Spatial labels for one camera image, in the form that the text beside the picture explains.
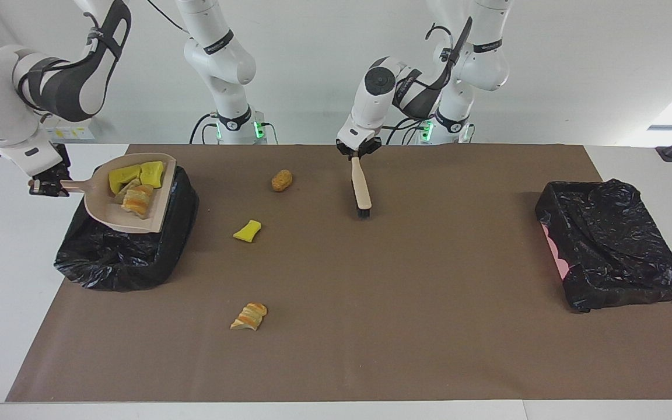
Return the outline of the beige brush with black bristles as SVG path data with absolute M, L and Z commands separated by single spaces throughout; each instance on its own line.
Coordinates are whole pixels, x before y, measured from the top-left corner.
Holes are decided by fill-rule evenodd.
M 353 156 L 351 162 L 351 179 L 355 200 L 357 205 L 358 217 L 366 219 L 370 217 L 372 209 L 372 200 L 368 183 L 366 182 L 365 172 L 363 172 L 361 160 L 358 156 Z

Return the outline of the beige plastic dustpan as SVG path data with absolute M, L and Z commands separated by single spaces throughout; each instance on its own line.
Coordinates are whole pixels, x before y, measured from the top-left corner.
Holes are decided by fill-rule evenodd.
M 156 189 L 147 216 L 142 219 L 123 210 L 114 202 L 109 188 L 109 172 L 121 167 L 159 160 L 164 164 L 161 188 Z M 131 153 L 121 155 L 96 168 L 93 175 L 83 181 L 62 180 L 69 193 L 82 193 L 83 204 L 91 218 L 118 232 L 147 234 L 161 232 L 166 208 L 170 199 L 177 160 L 165 153 Z

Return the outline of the yellow sponge with green layer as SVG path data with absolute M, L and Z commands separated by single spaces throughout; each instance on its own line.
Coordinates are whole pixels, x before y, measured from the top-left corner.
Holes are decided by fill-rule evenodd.
M 110 170 L 108 173 L 108 183 L 110 191 L 114 195 L 118 195 L 120 191 L 131 181 L 138 179 L 141 176 L 141 165 L 134 164 L 127 167 L 121 167 Z

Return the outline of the pale toy food piece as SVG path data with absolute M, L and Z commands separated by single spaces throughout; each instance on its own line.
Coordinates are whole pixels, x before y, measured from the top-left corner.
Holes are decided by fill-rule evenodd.
M 114 197 L 114 202 L 117 204 L 122 204 L 125 198 L 125 195 L 128 193 L 128 191 L 132 188 L 135 188 L 136 186 L 141 185 L 141 179 L 139 178 L 134 178 L 129 183 L 125 184 L 120 191 L 115 195 Z

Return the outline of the pale orange toy pastry piece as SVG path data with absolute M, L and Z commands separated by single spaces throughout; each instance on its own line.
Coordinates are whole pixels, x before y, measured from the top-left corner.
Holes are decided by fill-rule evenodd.
M 121 202 L 122 210 L 146 219 L 151 207 L 153 191 L 154 188 L 149 184 L 138 184 L 129 188 Z

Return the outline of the yellow sponge chunk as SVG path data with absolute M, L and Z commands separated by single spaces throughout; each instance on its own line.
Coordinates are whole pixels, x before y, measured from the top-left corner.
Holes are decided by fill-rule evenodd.
M 162 160 L 142 163 L 139 165 L 139 181 L 154 189 L 161 188 L 164 170 L 165 162 Z

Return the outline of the striped toy croissant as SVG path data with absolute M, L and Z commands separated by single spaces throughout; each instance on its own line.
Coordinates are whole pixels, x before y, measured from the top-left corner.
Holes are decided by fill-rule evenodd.
M 250 302 L 245 305 L 241 312 L 231 323 L 230 330 L 253 330 L 256 331 L 264 317 L 268 314 L 268 308 L 263 303 Z

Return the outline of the bin lined with black bag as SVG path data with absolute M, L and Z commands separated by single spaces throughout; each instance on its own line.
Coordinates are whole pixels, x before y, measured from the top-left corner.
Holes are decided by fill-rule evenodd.
M 198 194 L 182 166 L 176 168 L 168 205 L 161 232 L 130 234 L 94 220 L 80 202 L 54 268 L 73 284 L 96 291 L 142 291 L 165 283 L 197 220 Z

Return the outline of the pink bin with black bag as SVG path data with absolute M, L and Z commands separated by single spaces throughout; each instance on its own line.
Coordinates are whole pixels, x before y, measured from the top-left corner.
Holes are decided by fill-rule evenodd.
M 552 181 L 534 213 L 574 311 L 672 301 L 672 250 L 632 184 Z

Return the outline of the small yellow sponge piece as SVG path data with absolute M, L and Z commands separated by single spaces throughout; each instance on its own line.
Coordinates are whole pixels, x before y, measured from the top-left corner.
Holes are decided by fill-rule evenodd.
M 238 231 L 236 231 L 232 237 L 234 239 L 237 239 L 239 241 L 243 241 L 246 243 L 252 243 L 254 241 L 254 238 L 256 237 L 256 234 L 261 231 L 263 225 L 261 222 L 257 220 L 250 219 L 248 223 L 240 228 Z

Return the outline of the brown paper table mat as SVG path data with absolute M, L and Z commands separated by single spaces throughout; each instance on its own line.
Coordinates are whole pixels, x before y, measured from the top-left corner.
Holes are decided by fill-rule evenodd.
M 140 292 L 65 280 L 8 401 L 672 399 L 672 303 L 574 313 L 534 215 L 550 181 L 600 180 L 584 147 L 384 147 L 366 220 L 334 146 L 149 151 L 200 198 L 178 266 Z M 230 330 L 250 302 L 260 327 Z

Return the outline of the white wall socket box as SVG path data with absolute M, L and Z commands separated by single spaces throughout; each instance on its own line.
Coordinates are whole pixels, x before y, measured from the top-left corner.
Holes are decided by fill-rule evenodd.
M 56 141 L 94 141 L 96 137 L 90 130 L 92 118 L 72 122 L 53 114 L 45 114 L 40 117 L 40 127 Z

